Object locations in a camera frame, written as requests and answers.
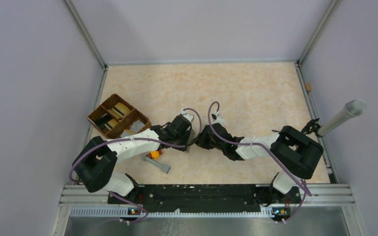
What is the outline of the brown woven divided basket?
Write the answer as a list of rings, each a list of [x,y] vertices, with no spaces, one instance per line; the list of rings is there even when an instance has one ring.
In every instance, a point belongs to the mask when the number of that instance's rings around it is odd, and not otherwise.
[[[117,94],[104,100],[87,120],[107,139],[134,135],[152,126],[147,116]]]

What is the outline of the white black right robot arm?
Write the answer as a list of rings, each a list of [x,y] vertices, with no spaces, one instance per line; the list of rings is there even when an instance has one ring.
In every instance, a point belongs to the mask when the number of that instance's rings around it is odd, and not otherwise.
[[[283,202],[294,185],[311,195],[305,181],[311,179],[324,152],[322,145],[291,126],[266,137],[236,137],[220,124],[206,125],[194,139],[203,149],[218,149],[232,161],[270,156],[282,168],[271,183],[269,197]]]

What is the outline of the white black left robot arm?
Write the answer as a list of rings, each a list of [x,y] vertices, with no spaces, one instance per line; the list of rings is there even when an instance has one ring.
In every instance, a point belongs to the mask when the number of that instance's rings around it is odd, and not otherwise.
[[[115,172],[120,162],[151,151],[174,148],[186,151],[193,134],[192,114],[181,112],[172,122],[154,125],[135,135],[119,139],[92,138],[74,160],[70,173],[90,192],[105,190],[119,194],[126,203],[138,197],[136,183],[126,174]]]

